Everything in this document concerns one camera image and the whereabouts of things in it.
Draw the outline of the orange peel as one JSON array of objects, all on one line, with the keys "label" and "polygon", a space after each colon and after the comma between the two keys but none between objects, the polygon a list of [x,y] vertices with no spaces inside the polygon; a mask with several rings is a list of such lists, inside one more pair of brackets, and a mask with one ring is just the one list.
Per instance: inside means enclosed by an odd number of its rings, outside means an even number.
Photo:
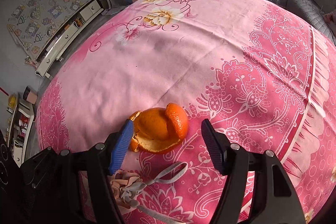
[{"label": "orange peel", "polygon": [[129,150],[168,153],[187,137],[189,120],[183,107],[169,103],[133,113],[129,119],[134,130]]}]

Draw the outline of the small white shelf unit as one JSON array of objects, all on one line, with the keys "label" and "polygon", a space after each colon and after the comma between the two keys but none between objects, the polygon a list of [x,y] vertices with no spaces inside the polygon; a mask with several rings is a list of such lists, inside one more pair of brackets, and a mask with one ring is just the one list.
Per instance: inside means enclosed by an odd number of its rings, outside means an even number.
[{"label": "small white shelf unit", "polygon": [[25,162],[27,143],[35,120],[33,104],[20,97],[19,93],[9,96],[6,143],[18,167]]}]

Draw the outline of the pink floral table cloth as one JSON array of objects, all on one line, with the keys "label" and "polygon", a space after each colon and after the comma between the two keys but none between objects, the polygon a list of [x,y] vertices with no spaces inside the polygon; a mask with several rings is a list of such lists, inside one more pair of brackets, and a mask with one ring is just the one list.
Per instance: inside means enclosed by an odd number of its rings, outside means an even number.
[{"label": "pink floral table cloth", "polygon": [[185,223],[209,223],[225,177],[201,122],[247,151],[272,150],[307,222],[335,189],[335,45],[266,0],[138,0],[89,37],[61,67],[37,110],[41,148],[80,152],[137,111],[176,103],[186,138],[164,154],[140,148],[123,169],[154,178],[186,162],[176,182],[152,184],[142,206]]}]

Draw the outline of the white low drawer cabinet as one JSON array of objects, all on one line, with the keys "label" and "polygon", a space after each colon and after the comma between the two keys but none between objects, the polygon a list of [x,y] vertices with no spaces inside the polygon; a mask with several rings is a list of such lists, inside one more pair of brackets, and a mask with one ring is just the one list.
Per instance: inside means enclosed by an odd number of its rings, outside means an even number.
[{"label": "white low drawer cabinet", "polygon": [[52,79],[48,70],[54,61],[60,61],[63,53],[92,20],[104,11],[99,0],[90,0],[67,19],[49,39],[37,57],[35,74]]}]

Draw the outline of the left baby print pillow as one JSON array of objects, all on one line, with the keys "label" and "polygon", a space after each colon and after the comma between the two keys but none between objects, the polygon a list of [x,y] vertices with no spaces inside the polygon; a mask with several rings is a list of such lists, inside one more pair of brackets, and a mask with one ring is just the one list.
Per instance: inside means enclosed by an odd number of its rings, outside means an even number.
[{"label": "left baby print pillow", "polygon": [[329,12],[323,16],[325,22],[336,36],[336,10]]}]

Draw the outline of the cartoon print wall cloth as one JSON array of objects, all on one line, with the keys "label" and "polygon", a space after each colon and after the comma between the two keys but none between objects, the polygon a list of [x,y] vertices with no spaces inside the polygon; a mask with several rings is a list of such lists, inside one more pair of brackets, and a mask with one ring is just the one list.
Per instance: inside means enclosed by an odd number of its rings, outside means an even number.
[{"label": "cartoon print wall cloth", "polygon": [[7,29],[26,53],[26,64],[38,67],[38,57],[61,25],[89,0],[23,0],[11,13]]}]

